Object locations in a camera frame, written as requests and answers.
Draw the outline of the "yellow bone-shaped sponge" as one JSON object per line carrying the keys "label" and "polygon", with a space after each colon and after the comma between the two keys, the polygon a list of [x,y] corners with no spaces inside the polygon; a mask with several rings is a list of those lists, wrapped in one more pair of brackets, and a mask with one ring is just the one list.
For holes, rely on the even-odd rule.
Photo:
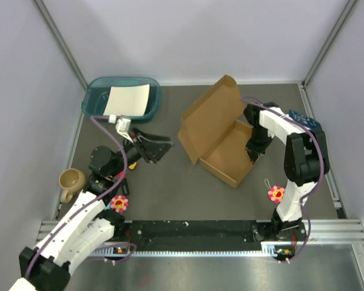
{"label": "yellow bone-shaped sponge", "polygon": [[130,168],[131,170],[133,170],[136,166],[137,166],[137,163],[135,162],[135,163],[131,164],[131,165],[129,166],[129,168]]}

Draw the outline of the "brown cardboard box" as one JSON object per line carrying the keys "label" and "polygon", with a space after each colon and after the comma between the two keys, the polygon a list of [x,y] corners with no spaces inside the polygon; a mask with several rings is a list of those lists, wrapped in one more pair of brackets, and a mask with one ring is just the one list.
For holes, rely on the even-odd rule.
{"label": "brown cardboard box", "polygon": [[238,119],[244,108],[235,79],[224,75],[182,114],[178,131],[191,163],[233,188],[253,168],[245,150],[252,127]]}

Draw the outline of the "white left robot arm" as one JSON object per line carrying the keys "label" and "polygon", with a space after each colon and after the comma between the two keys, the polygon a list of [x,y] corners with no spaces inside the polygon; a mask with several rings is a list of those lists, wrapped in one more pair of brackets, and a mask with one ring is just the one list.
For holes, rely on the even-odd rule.
{"label": "white left robot arm", "polygon": [[12,290],[64,290],[78,266],[101,244],[125,235],[124,217],[106,206],[126,177],[127,167],[144,159],[157,163],[173,146],[170,138],[138,128],[120,130],[123,142],[114,152],[96,147],[92,172],[77,200],[55,228],[34,248],[19,254],[21,277]]}

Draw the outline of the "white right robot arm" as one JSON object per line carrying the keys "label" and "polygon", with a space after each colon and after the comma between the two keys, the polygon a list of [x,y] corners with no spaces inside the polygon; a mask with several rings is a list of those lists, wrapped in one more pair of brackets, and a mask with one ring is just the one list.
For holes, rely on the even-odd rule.
{"label": "white right robot arm", "polygon": [[250,102],[243,114],[252,127],[246,143],[251,162],[265,154],[274,138],[285,145],[285,195],[275,208],[270,225],[254,229],[255,239],[288,239],[300,232],[306,201],[329,172],[325,133],[321,128],[312,129],[294,121],[272,102]]}

